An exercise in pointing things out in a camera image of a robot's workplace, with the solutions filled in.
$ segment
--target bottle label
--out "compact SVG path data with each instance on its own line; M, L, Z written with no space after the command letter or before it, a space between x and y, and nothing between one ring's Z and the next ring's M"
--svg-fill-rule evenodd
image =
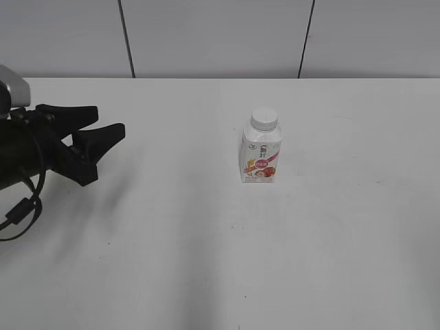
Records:
M250 142L243 136L240 152L242 182L273 182L281 142Z

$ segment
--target plastic bottle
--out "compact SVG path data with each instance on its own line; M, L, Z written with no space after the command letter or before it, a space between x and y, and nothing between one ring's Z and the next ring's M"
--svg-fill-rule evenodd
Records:
M254 111L245 123L240 152L242 182L273 182L283 134L273 109Z

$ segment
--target white table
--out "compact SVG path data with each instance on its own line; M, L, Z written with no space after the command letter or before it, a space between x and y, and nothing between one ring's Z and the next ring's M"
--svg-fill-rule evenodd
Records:
M28 81L126 140L0 243L1 329L440 329L440 80ZM278 176L242 184L261 105Z

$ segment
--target white bottle cap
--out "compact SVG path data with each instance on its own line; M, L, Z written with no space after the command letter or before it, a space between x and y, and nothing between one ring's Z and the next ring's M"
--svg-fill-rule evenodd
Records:
M254 111L250 123L259 131L272 131L278 124L278 116L273 109L260 108Z

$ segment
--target white wall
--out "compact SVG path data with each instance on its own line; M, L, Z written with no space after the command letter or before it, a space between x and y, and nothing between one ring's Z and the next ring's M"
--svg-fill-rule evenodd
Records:
M301 77L440 77L440 1L317 0Z
M294 77L309 0L124 0L142 77Z
M312 0L122 0L138 77L295 78ZM316 0L301 78L440 77L439 0ZM0 63L131 76L118 0L3 0Z
M116 0L2 0L0 63L24 76L130 76Z

